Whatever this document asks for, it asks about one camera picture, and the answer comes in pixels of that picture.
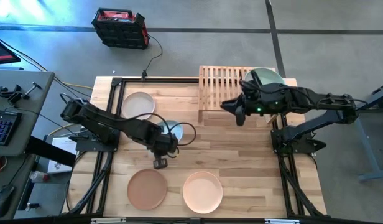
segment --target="concrete floor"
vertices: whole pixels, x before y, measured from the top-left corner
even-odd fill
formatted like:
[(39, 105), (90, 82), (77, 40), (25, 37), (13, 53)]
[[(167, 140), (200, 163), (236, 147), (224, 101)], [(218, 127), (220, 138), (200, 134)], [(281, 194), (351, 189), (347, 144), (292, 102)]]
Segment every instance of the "concrete floor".
[[(22, 5), (21, 0), (13, 2), (15, 12), (33, 6)], [(270, 28), (264, 0), (39, 2), (43, 3), (42, 9), (21, 10), (21, 14), (14, 12), (9, 17), (0, 17), (0, 25), (91, 27), (97, 8), (111, 7), (141, 13), (146, 17), (148, 28)], [(383, 29), (382, 0), (272, 0), (272, 6), (278, 29)], [(277, 68), (270, 34), (150, 34), (164, 49), (163, 56), (150, 66), (150, 76), (197, 76), (199, 65)], [(93, 32), (0, 30), (0, 38), (29, 54), (63, 81), (88, 86), (93, 85), (98, 75), (113, 75), (113, 72), (114, 75), (141, 75), (150, 58), (159, 53), (154, 41), (147, 50), (110, 49), (101, 44)], [(281, 34), (279, 44), (285, 74), (296, 78), (300, 86), (321, 93), (349, 93), (364, 99), (383, 84), (383, 35)], [(25, 62), (12, 66), (35, 70)], [(52, 86), (42, 114), (65, 124), (59, 118), (64, 105), (57, 103), (61, 102), (58, 94), (62, 91), (57, 84)], [(310, 119), (318, 114), (313, 111), (306, 117)], [(56, 128), (40, 118), (34, 136), (42, 138)], [(357, 175), (369, 172), (370, 168), (354, 125), (323, 128), (316, 138), (328, 144), (317, 153), (328, 214), (336, 218), (383, 222), (383, 179), (358, 182)], [(377, 155), (383, 166), (383, 151), (377, 151)], [(18, 213), (16, 217), (58, 214), (62, 198), (63, 184), (40, 185), (30, 202), (41, 203), (44, 209)]]

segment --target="plate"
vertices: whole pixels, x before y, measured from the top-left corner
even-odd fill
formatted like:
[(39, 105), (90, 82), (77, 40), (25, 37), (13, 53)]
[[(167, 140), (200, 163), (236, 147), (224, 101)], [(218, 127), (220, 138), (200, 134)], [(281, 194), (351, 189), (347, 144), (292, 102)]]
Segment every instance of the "plate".
[[(175, 125), (178, 124), (178, 122), (176, 122), (176, 121), (166, 121), (166, 122), (167, 122), (167, 124), (168, 124), (168, 126), (169, 126), (170, 129), (171, 129), (172, 127), (174, 127)], [(164, 133), (164, 134), (167, 134), (167, 133), (168, 133), (168, 128), (167, 128), (167, 126), (164, 124), (163, 121), (161, 121), (161, 122), (158, 123), (157, 125), (163, 127), (163, 131), (162, 131), (162, 133)], [(174, 128), (171, 130), (171, 133), (172, 133), (172, 134), (175, 134), (175, 136), (176, 136), (177, 139), (178, 139), (178, 142), (180, 142), (180, 140), (182, 139), (182, 136), (183, 136), (183, 128), (182, 128), (182, 125), (180, 124), (180, 125), (174, 127)]]
[[(283, 78), (277, 74), (277, 72), (270, 70), (268, 68), (255, 68), (253, 69), (259, 77), (262, 85), (270, 84), (270, 83), (283, 83)], [(251, 72), (248, 72), (244, 77), (245, 81), (252, 80)]]
[(159, 206), (166, 194), (167, 181), (156, 170), (140, 170), (128, 182), (129, 202), (139, 210), (152, 210)]
[[(125, 98), (121, 113), (125, 118), (131, 118), (144, 113), (153, 113), (154, 109), (155, 102), (152, 96), (144, 92), (135, 92)], [(147, 119), (150, 116), (151, 114), (143, 115), (137, 119)]]
[(209, 172), (197, 172), (189, 176), (183, 185), (183, 199), (196, 213), (207, 214), (218, 208), (222, 202), (221, 182)]

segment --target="keyboard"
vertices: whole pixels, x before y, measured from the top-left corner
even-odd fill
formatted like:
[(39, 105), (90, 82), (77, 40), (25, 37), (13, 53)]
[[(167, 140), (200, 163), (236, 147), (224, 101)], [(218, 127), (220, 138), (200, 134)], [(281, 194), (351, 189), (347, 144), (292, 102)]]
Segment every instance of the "keyboard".
[(7, 146), (17, 125), (19, 125), (22, 113), (0, 111), (0, 145)]

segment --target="butcher block tabletop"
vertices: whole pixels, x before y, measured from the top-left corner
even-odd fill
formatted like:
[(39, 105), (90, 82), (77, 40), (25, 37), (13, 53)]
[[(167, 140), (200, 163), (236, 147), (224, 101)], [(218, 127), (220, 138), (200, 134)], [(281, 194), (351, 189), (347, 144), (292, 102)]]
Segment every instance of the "butcher block tabletop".
[[(96, 77), (91, 103), (106, 109), (111, 79)], [(285, 79), (296, 86), (297, 81)], [(258, 115), (246, 118), (245, 125), (236, 126), (236, 119), (224, 111), (205, 111), (198, 122), (198, 83), (127, 83), (125, 97), (143, 91), (155, 100), (155, 111), (166, 120), (189, 122), (196, 127), (197, 137), (188, 146), (180, 146), (176, 159), (168, 158), (168, 167), (159, 170), (166, 178), (168, 189), (164, 201), (157, 208), (142, 211), (134, 208), (127, 197), (129, 179), (139, 170), (153, 169), (153, 154), (121, 133), (114, 154), (104, 216), (120, 217), (211, 217), (211, 218), (285, 218), (284, 196), (279, 162), (272, 152), (272, 125)], [(115, 113), (119, 88), (116, 90)], [(149, 118), (158, 123), (157, 117)], [(288, 114), (289, 125), (305, 121), (303, 115)], [(193, 138), (191, 127), (183, 127), (180, 143)], [(73, 208), (91, 185), (96, 152), (87, 152), (76, 164), (70, 181), (68, 200)], [(326, 213), (315, 163), (305, 154), (296, 154), (299, 183), (316, 208)], [(223, 186), (220, 206), (209, 214), (197, 214), (185, 204), (182, 187), (187, 177), (207, 171), (218, 177)], [(97, 208), (100, 187), (95, 197)], [(297, 211), (294, 191), (290, 191), (293, 209)]]

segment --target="desk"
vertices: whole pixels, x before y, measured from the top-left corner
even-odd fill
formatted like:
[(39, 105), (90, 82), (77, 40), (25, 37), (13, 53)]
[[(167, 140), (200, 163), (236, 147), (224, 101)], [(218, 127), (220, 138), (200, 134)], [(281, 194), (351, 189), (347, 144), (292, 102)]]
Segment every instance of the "desk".
[[(112, 77), (96, 77), (91, 103), (105, 110)], [(295, 79), (286, 79), (296, 85)], [(213, 218), (283, 218), (286, 217), (277, 156), (272, 152), (270, 130), (264, 118), (246, 118), (243, 127), (236, 126), (235, 117), (225, 112), (207, 111), (198, 122), (197, 83), (127, 83), (125, 96), (136, 91), (151, 94), (156, 102), (155, 113), (165, 119), (192, 123), (197, 130), (196, 140), (180, 147), (176, 159), (168, 159), (168, 167), (159, 170), (168, 182), (168, 192), (160, 206), (151, 211), (135, 209), (127, 198), (127, 183), (137, 171), (152, 169), (153, 155), (140, 144), (121, 133), (118, 151), (114, 155), (104, 216), (121, 217), (213, 217)], [(119, 91), (115, 93), (117, 102)], [(117, 107), (114, 103), (112, 113)], [(290, 125), (304, 122), (300, 114), (287, 116)], [(160, 120), (151, 117), (152, 122)], [(193, 137), (185, 126), (181, 142)], [(87, 152), (76, 165), (69, 190), (74, 207), (91, 184), (96, 153)], [(296, 154), (295, 161), (301, 188), (319, 211), (325, 213), (323, 196), (315, 165), (311, 158)], [(192, 212), (183, 201), (182, 187), (194, 172), (205, 170), (219, 177), (224, 197), (217, 210), (206, 215)], [(95, 209), (100, 189), (95, 197)], [(295, 195), (293, 208), (296, 209)]]
[[(20, 108), (39, 113), (47, 97), (49, 88), (52, 84), (54, 74), (52, 72), (30, 72), (16, 70), (0, 70), (0, 86), (8, 87), (12, 91), (15, 84), (18, 84), (25, 92), (32, 87), (32, 82), (36, 82), (42, 90), (34, 90), (30, 94), (30, 99), (19, 100), (16, 105)], [(0, 97), (0, 110), (11, 107), (5, 98)], [(27, 155), (23, 154), (27, 146), (32, 130), (38, 116), (27, 111), (19, 111), (23, 114), (22, 121), (19, 123), (16, 132), (8, 146), (0, 146), (0, 156), (7, 156), (7, 166), (0, 172), (0, 188), (9, 183), (13, 175), (23, 163)], [(29, 179), (30, 171), (34, 165), (35, 155), (29, 155), (22, 169), (13, 181), (16, 187), (11, 206), (5, 216), (0, 220), (12, 219), (17, 206), (21, 200), (24, 186)]]

